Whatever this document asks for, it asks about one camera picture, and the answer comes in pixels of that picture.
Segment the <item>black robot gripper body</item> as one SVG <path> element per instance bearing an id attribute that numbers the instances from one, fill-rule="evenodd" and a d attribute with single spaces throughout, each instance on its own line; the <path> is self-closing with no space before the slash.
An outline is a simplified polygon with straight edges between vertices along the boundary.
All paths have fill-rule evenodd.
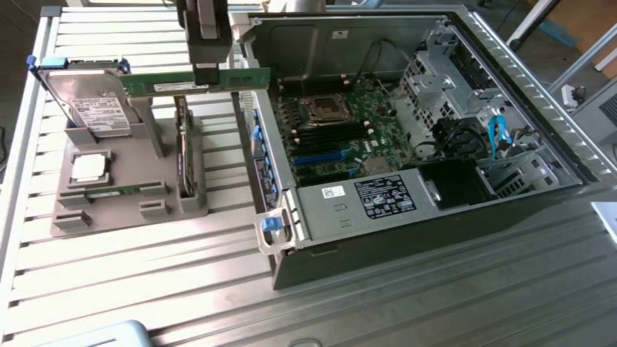
<path id="1" fill-rule="evenodd" d="M 192 64 L 216 64 L 230 51 L 226 1 L 181 1 L 181 28 Z"/>

